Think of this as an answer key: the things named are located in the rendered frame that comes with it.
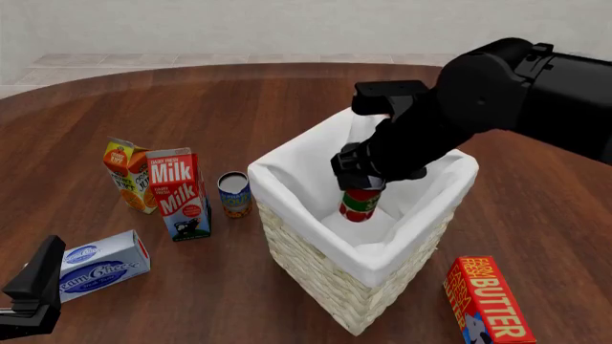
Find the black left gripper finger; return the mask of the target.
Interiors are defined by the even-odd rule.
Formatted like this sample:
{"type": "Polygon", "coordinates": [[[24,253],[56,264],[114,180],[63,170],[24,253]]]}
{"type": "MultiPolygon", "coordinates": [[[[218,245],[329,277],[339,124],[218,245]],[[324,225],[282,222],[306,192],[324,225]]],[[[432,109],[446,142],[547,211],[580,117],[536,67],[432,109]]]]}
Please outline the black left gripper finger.
{"type": "Polygon", "coordinates": [[[12,312],[36,312],[42,306],[59,311],[59,275],[65,243],[50,235],[30,262],[7,283],[2,292],[11,298],[12,312]]]}

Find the red yellow butter box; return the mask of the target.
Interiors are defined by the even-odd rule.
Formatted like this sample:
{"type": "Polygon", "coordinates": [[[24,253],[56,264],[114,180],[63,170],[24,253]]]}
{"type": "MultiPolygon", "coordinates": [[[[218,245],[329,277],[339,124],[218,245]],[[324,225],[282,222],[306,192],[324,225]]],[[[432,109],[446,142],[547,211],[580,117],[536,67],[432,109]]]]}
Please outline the red yellow butter box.
{"type": "Polygon", "coordinates": [[[536,344],[493,257],[458,257],[443,287],[465,344],[536,344]]]}

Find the white cloth basket liner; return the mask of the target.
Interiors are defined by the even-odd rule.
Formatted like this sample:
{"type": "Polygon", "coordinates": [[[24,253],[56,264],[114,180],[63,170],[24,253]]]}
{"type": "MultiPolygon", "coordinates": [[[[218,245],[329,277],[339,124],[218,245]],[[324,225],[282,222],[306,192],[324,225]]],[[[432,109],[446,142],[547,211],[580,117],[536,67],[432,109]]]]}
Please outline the white cloth basket liner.
{"type": "Polygon", "coordinates": [[[384,118],[345,109],[248,166],[257,202],[370,288],[396,271],[462,202],[479,169],[474,157],[450,151],[426,167],[424,178],[389,183],[369,220],[344,220],[330,159],[347,142],[370,137],[384,118]]]}

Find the red white milk carton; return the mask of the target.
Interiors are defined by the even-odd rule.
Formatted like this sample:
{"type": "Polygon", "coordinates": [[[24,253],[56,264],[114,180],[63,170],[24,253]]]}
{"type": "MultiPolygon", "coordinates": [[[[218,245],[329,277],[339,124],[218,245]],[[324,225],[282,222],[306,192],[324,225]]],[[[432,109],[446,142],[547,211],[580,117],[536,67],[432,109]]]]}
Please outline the red white milk carton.
{"type": "Polygon", "coordinates": [[[210,203],[197,154],[190,148],[148,151],[149,186],[175,242],[209,237],[210,203]]]}

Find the blue alphabet soup can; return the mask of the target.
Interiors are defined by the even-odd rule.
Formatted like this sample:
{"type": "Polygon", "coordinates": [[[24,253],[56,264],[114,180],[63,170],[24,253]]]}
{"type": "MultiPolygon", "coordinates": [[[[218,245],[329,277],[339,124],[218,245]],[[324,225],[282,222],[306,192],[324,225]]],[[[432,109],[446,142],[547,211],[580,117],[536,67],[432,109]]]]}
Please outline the blue alphabet soup can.
{"type": "Polygon", "coordinates": [[[248,215],[252,209],[249,178],[239,171],[223,174],[217,183],[224,212],[233,219],[248,215]]]}

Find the silver blue cream cheese box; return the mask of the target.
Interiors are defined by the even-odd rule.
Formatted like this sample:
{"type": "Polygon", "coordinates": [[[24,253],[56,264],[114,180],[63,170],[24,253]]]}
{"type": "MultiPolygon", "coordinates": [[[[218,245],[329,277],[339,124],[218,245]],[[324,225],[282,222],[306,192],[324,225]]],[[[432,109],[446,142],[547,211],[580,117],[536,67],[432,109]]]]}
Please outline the silver blue cream cheese box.
{"type": "Polygon", "coordinates": [[[64,251],[59,277],[61,303],[149,272],[150,255],[135,230],[64,251]]]}

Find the orange juice carton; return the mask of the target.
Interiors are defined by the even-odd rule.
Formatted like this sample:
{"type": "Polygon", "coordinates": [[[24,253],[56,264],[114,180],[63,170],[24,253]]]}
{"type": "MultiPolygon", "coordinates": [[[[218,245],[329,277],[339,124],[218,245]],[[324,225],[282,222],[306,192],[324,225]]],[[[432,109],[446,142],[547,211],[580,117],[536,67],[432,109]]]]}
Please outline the orange juice carton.
{"type": "Polygon", "coordinates": [[[130,208],[152,214],[157,203],[149,187],[146,152],[132,142],[109,137],[103,163],[130,208]]]}

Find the red green tomato sauce can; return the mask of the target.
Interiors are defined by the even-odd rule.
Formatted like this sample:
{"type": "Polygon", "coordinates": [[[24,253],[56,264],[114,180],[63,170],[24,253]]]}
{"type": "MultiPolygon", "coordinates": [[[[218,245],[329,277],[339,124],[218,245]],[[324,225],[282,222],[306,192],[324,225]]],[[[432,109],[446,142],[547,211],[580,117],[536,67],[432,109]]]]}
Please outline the red green tomato sauce can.
{"type": "Polygon", "coordinates": [[[339,205],[339,213],[352,223],[363,223],[373,216],[381,194],[380,190],[346,190],[339,205]]]}

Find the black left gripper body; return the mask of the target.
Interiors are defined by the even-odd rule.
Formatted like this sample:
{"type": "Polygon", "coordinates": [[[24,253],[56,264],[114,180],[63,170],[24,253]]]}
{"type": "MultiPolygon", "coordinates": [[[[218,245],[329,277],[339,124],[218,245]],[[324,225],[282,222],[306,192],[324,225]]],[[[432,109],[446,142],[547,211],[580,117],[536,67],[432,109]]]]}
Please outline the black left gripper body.
{"type": "Polygon", "coordinates": [[[51,334],[60,310],[60,304],[44,303],[17,303],[12,309],[0,309],[0,340],[51,334]]]}

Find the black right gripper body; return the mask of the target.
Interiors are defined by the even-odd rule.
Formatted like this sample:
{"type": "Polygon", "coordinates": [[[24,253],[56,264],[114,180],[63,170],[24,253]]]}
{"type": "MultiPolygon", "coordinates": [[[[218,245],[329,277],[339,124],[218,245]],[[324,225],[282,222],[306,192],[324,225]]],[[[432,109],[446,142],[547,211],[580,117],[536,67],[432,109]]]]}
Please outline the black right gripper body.
{"type": "Polygon", "coordinates": [[[341,191],[384,191],[386,181],[370,160],[365,142],[349,142],[331,159],[341,191]]]}

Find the pale woven wicker basket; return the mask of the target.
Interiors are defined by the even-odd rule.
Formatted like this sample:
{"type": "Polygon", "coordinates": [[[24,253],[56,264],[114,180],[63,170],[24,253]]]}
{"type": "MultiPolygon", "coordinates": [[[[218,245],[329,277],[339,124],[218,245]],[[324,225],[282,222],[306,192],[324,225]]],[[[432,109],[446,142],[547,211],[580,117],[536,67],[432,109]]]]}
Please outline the pale woven wicker basket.
{"type": "Polygon", "coordinates": [[[273,259],[351,334],[361,334],[395,302],[433,254],[458,206],[396,271],[370,288],[294,232],[271,208],[255,201],[273,259]]]}

